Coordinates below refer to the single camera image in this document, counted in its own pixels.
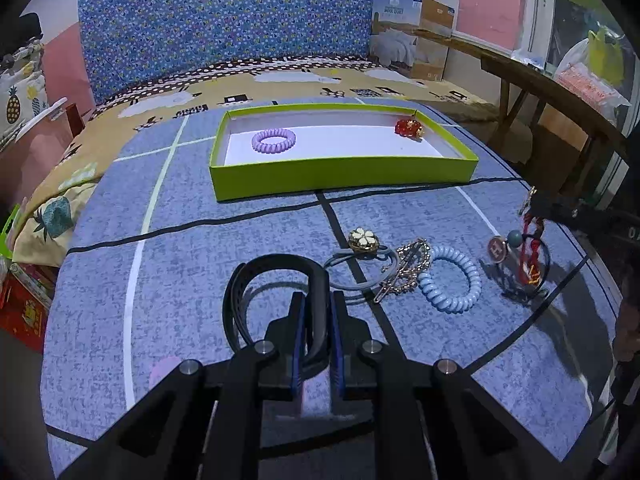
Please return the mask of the person right hand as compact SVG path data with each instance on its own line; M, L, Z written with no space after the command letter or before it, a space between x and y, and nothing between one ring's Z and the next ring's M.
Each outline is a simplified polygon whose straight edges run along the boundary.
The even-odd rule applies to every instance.
M623 301L615 324L613 353L618 362L630 362L639 352L639 282L634 274L623 279Z

